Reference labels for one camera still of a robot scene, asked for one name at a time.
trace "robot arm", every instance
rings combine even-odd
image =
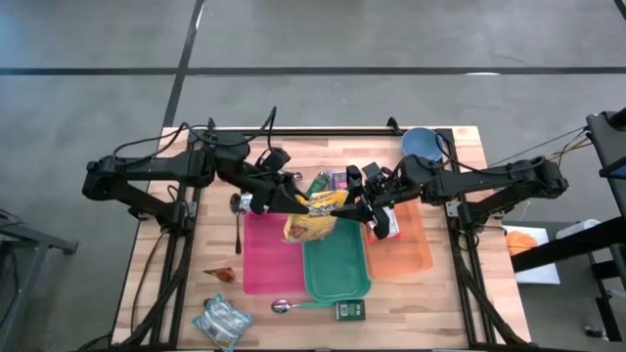
[[[215,131],[212,126],[210,121],[203,132],[192,131],[201,144],[199,148],[174,157],[107,155],[89,162],[82,193],[93,200],[119,200],[130,206],[132,215],[152,215],[170,231],[184,230],[182,203],[155,198],[128,181],[178,181],[204,188],[217,174],[224,182],[252,194],[250,209],[255,213],[262,213],[266,206],[270,212],[308,212],[294,197],[304,194],[296,187],[293,174],[281,170],[291,159],[287,152],[271,148],[267,157],[252,165],[245,162],[250,147],[242,134]]]
[[[372,163],[363,168],[363,183],[358,168],[348,166],[346,205],[331,214],[364,223],[374,221],[374,233],[384,239],[389,218],[383,208],[420,198],[431,205],[445,204],[449,214],[458,216],[462,229],[480,229],[495,213],[509,212],[528,198],[557,198],[568,187],[557,164],[543,157],[457,174],[412,155],[400,161],[396,170],[390,172]],[[479,202],[454,201],[460,194],[493,189],[501,190]]]

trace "pink tray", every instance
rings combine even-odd
[[[272,294],[304,292],[302,245],[286,243],[287,214],[244,217],[244,292]]]

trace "butcher block tabletop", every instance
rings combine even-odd
[[[485,155],[475,126],[446,128],[451,128],[454,133],[459,161],[476,168],[486,167]],[[164,128],[162,133],[166,134],[173,130],[175,128]],[[168,138],[163,138],[159,143],[164,146],[168,141]],[[273,136],[272,145],[282,147],[289,153],[291,161],[285,169],[302,173],[303,179],[298,181],[298,186],[304,191],[320,171],[341,170],[350,164],[363,167],[371,162],[393,169],[402,157],[400,138],[391,136]],[[186,147],[187,131],[183,131],[172,147],[160,156],[174,156],[185,151]],[[254,163],[267,148],[266,139],[259,137],[250,142],[250,147],[251,153],[247,161]],[[168,185],[177,184],[151,182],[148,192],[170,201],[166,189]],[[468,347],[442,207],[433,207],[412,200],[417,204],[422,216],[432,266],[416,273],[383,279],[372,278],[372,287],[364,297],[367,319],[360,322],[339,322],[335,319],[334,307],[293,308],[285,314],[277,314],[270,309],[271,302],[279,298],[286,298],[291,302],[310,300],[305,293],[261,296],[244,293],[244,256],[235,253],[237,225],[235,215],[229,207],[230,196],[238,192],[238,189],[217,177],[209,187],[201,191],[178,348],[217,348],[192,324],[192,320],[202,313],[204,300],[216,293],[222,293],[236,309],[247,311],[254,317],[254,324],[240,339],[238,349]],[[489,192],[470,194],[468,199],[480,200],[489,194]],[[121,342],[130,334],[133,299],[148,256],[159,235],[159,226],[155,220],[141,222],[114,323],[112,343]],[[159,243],[149,267],[139,295],[135,326],[143,319],[157,297],[166,242],[163,240]],[[480,234],[478,253],[487,296],[514,331],[520,337],[529,340],[528,326],[502,230],[486,228]],[[203,272],[220,267],[233,268],[236,274],[233,283],[221,283],[215,277]],[[484,341],[478,308],[473,298],[471,300],[478,340]],[[170,299],[164,314],[161,335],[163,342],[167,339],[167,332],[170,329],[169,316],[172,306],[173,299]]]

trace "plastic bag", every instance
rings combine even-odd
[[[331,211],[345,203],[348,191],[326,191],[311,195],[309,200],[296,196],[298,201],[309,208],[308,214],[291,214],[285,224],[287,242],[307,242],[318,240],[335,227],[336,218]]]
[[[202,330],[223,351],[231,352],[254,319],[247,312],[236,310],[224,300],[221,293],[204,302],[204,313],[192,323]]]

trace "floor stripe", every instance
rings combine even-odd
[[[174,75],[176,67],[103,67],[103,68],[0,68],[0,75]]]
[[[350,75],[575,75],[626,74],[626,66],[535,66],[535,67],[384,67],[384,66],[319,66],[319,67],[187,67],[196,36],[181,57],[180,67],[103,67],[103,68],[0,68],[0,75],[176,75],[182,87],[185,76],[350,76]]]
[[[193,76],[333,75],[562,75],[626,74],[626,66],[571,67],[190,67]]]
[[[176,110],[178,109],[178,102],[180,101],[180,95],[183,91],[183,83],[185,82],[185,69],[189,66],[189,60],[192,57],[192,49],[194,49],[194,42],[196,41],[196,35],[198,34],[198,28],[200,27],[203,8],[204,0],[196,0],[196,5],[194,6],[194,11],[192,12],[192,19],[190,20],[189,28],[187,29],[187,39],[185,39],[183,53],[180,56],[178,72],[174,78],[172,92],[169,95],[169,101],[167,102],[165,118],[163,119],[162,124],[163,127],[169,127],[174,123]]]
[[[615,0],[615,5],[617,5],[617,9],[619,9],[624,21],[626,21],[626,0]]]

